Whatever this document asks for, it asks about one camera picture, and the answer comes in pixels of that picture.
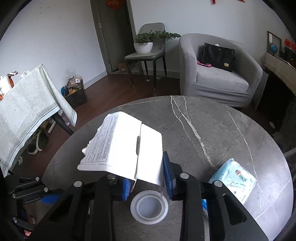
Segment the picture frame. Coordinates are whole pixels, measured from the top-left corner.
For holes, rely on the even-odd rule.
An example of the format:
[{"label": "picture frame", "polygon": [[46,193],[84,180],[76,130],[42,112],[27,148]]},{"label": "picture frame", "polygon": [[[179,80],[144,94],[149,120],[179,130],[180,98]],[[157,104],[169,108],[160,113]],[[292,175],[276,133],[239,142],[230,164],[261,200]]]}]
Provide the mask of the picture frame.
[{"label": "picture frame", "polygon": [[[278,51],[276,53],[273,53],[270,49],[270,45],[274,44],[277,46]],[[273,56],[280,56],[280,52],[281,52],[281,38],[279,38],[278,36],[276,36],[275,34],[267,31],[267,53],[272,54]]]}]

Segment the blue globe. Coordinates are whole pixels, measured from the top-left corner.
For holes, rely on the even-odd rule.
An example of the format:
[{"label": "blue globe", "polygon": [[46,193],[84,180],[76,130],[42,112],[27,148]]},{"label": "blue globe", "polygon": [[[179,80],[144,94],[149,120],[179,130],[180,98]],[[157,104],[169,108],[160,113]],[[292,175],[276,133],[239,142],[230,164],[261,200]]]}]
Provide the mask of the blue globe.
[{"label": "blue globe", "polygon": [[275,44],[270,45],[270,51],[273,52],[274,54],[277,53],[278,48]]}]

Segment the light blue package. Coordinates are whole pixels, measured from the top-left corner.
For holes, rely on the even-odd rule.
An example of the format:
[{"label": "light blue package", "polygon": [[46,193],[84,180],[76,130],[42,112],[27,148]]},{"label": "light blue package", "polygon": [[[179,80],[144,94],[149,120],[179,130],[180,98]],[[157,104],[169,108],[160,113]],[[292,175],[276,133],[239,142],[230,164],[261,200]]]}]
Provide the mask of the light blue package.
[{"label": "light blue package", "polygon": [[[237,163],[233,158],[225,162],[218,171],[211,177],[209,183],[220,180],[244,204],[251,194],[256,179],[251,173]],[[207,210],[206,200],[202,200],[203,208]]]}]

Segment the black bag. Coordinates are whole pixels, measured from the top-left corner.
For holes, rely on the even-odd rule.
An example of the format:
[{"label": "black bag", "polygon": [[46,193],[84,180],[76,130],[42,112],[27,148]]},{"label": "black bag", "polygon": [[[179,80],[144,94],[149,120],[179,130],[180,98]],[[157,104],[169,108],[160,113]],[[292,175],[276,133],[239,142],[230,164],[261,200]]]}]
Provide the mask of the black bag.
[{"label": "black bag", "polygon": [[232,72],[235,50],[205,43],[201,62]]}]

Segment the metal bolt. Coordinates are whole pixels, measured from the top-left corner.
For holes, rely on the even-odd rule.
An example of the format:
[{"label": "metal bolt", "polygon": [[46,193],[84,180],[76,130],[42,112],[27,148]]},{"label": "metal bolt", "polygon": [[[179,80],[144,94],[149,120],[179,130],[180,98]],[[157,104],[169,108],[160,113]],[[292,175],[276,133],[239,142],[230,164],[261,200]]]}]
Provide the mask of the metal bolt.
[{"label": "metal bolt", "polygon": [[82,181],[76,181],[74,182],[74,187],[81,187],[82,186]]},{"label": "metal bolt", "polygon": [[214,185],[216,186],[216,187],[222,187],[222,182],[221,181],[219,181],[219,180],[216,180],[216,181],[214,181]]},{"label": "metal bolt", "polygon": [[110,173],[110,174],[108,174],[107,178],[108,178],[109,180],[114,180],[114,179],[116,178],[116,175]]},{"label": "metal bolt", "polygon": [[183,172],[183,173],[180,174],[180,177],[181,177],[182,179],[188,179],[188,178],[189,178],[189,174],[186,173],[186,172]]}]

